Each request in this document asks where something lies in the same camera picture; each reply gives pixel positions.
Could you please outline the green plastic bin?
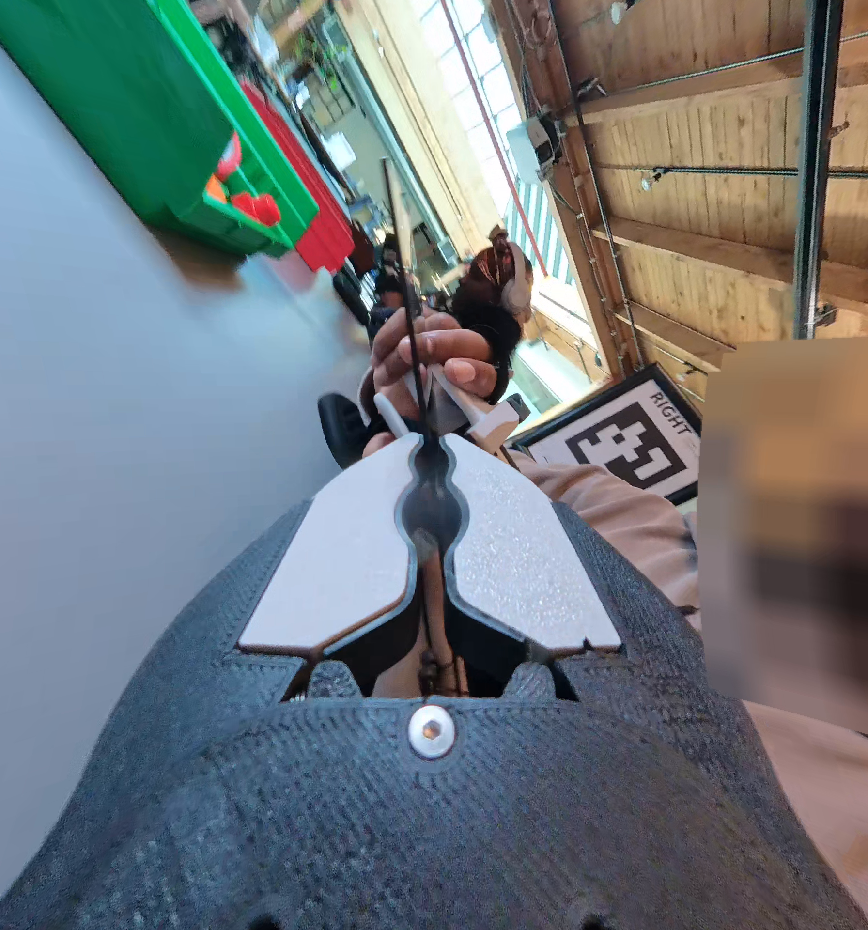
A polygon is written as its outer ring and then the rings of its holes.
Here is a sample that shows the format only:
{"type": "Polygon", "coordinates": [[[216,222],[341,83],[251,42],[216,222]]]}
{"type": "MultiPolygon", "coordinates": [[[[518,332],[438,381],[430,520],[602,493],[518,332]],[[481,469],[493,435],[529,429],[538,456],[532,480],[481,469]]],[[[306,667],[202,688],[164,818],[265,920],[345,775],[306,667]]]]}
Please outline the green plastic bin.
{"type": "Polygon", "coordinates": [[[280,258],[317,207],[187,2],[0,1],[0,44],[147,225],[280,258]],[[270,194],[268,228],[205,196],[236,131],[230,194],[270,194]]]}

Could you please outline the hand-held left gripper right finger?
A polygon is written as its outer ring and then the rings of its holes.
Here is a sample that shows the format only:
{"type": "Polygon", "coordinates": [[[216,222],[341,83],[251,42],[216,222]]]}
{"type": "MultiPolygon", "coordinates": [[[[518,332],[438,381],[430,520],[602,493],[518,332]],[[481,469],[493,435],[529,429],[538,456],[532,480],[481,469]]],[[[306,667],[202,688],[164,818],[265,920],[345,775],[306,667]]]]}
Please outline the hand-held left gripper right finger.
{"type": "Polygon", "coordinates": [[[443,438],[461,504],[448,588],[477,618],[546,650],[617,650],[622,641],[549,497],[466,439],[443,438]]]}

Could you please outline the black framed marker sign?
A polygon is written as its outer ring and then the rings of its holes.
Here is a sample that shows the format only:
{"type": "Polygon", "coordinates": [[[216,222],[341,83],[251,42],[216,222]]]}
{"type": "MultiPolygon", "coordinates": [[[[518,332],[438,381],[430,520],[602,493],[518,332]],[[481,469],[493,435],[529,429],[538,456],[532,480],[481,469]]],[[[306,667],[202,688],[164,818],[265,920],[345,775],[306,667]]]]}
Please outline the black framed marker sign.
{"type": "Polygon", "coordinates": [[[542,466],[602,467],[675,506],[698,494],[702,418],[658,364],[548,411],[510,445],[542,466]]]}

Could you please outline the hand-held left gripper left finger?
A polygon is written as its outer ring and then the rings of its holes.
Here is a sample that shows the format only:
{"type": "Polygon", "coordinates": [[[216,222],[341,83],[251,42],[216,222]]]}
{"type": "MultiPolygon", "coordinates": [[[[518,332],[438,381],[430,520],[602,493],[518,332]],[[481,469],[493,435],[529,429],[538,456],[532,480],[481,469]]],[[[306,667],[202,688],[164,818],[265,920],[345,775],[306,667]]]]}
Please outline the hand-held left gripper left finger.
{"type": "Polygon", "coordinates": [[[406,434],[315,494],[240,648],[329,648],[412,598],[417,551],[401,513],[422,446],[406,434]]]}

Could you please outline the black plate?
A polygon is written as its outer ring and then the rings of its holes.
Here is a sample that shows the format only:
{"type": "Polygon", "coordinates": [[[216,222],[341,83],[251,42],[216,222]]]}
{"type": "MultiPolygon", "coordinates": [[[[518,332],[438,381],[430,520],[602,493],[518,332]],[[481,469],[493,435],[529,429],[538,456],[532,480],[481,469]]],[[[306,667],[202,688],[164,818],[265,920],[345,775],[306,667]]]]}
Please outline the black plate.
{"type": "Polygon", "coordinates": [[[420,358],[417,347],[417,319],[421,306],[415,284],[415,253],[413,225],[404,199],[404,190],[400,172],[389,158],[382,158],[381,168],[386,186],[389,215],[392,220],[395,237],[397,272],[401,280],[404,296],[404,309],[412,374],[408,383],[415,389],[414,397],[418,407],[418,422],[421,427],[426,447],[432,446],[433,433],[428,420],[428,400],[424,378],[420,370],[420,358]]]}

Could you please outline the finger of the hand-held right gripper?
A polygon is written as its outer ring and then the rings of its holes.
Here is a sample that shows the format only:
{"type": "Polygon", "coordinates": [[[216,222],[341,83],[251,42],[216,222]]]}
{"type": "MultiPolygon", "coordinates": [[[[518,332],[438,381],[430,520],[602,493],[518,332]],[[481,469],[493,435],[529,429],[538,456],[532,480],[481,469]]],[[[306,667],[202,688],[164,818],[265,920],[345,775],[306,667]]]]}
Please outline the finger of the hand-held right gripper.
{"type": "Polygon", "coordinates": [[[468,405],[466,438],[485,452],[498,452],[523,420],[523,402],[468,405]]]}

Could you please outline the black object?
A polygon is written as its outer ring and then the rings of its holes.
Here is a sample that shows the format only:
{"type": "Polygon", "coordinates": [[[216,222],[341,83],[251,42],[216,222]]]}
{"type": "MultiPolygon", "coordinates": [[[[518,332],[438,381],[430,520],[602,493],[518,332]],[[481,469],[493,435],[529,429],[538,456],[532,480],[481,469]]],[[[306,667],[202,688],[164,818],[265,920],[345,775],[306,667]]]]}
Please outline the black object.
{"type": "Polygon", "coordinates": [[[362,293],[361,278],[356,274],[349,261],[333,275],[332,283],[335,293],[343,301],[357,323],[367,328],[370,322],[370,307],[367,306],[362,293]]]}

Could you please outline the ceiling mounted device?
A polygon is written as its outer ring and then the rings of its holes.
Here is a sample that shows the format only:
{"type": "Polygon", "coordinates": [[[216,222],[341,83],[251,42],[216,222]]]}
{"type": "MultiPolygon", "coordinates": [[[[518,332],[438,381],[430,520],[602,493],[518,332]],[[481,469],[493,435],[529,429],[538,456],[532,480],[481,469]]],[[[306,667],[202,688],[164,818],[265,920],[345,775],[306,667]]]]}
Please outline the ceiling mounted device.
{"type": "Polygon", "coordinates": [[[520,180],[540,185],[549,179],[562,156],[558,125],[552,114],[542,112],[510,128],[506,139],[520,180]]]}

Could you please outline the black ceiling rail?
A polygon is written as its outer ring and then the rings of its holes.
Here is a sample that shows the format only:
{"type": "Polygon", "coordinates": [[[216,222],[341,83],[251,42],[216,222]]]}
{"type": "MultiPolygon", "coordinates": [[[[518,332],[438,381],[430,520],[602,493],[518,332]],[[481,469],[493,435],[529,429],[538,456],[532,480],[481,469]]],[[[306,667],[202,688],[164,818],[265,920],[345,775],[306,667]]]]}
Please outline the black ceiling rail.
{"type": "Polygon", "coordinates": [[[843,5],[842,1],[806,3],[799,192],[793,253],[792,338],[795,341],[811,340],[815,331],[843,5]]]}

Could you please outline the low red plastic bin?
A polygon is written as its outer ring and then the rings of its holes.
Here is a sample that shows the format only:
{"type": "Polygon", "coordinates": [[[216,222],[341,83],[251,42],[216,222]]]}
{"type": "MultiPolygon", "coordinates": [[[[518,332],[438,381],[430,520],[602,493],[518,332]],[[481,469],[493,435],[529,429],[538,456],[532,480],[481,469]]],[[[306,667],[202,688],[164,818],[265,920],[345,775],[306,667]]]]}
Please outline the low red plastic bin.
{"type": "Polygon", "coordinates": [[[240,86],[317,204],[305,231],[295,239],[297,253],[312,272],[324,269],[336,275],[354,249],[351,222],[342,198],[334,192],[312,147],[282,105],[273,103],[263,90],[246,79],[241,80],[240,86]]]}

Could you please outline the person's right hand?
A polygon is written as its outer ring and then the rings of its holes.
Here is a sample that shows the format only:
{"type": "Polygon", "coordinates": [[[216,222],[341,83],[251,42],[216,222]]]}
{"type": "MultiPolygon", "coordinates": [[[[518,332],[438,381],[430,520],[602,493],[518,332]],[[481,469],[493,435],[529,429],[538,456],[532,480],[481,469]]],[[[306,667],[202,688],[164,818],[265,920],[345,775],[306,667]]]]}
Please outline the person's right hand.
{"type": "MultiPolygon", "coordinates": [[[[497,366],[487,339],[464,329],[449,314],[435,312],[416,319],[419,373],[428,382],[430,366],[441,366],[455,388],[484,401],[501,397],[508,387],[508,370],[497,366]]],[[[404,420],[419,419],[415,397],[405,378],[413,375],[413,356],[405,310],[397,310],[372,343],[370,366],[358,387],[358,408],[365,423],[374,417],[377,394],[386,397],[404,420]]]]}

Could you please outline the green potted plant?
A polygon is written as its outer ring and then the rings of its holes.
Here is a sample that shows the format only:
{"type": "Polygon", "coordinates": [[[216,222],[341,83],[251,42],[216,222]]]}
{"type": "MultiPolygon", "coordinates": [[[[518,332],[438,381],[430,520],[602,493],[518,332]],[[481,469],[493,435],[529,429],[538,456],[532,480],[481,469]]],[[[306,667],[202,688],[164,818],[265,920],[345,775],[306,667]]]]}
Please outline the green potted plant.
{"type": "Polygon", "coordinates": [[[334,88],[339,83],[337,66],[349,51],[346,44],[329,42],[309,31],[300,31],[293,45],[294,67],[290,79],[296,83],[305,83],[308,76],[313,74],[324,86],[334,88]]]}

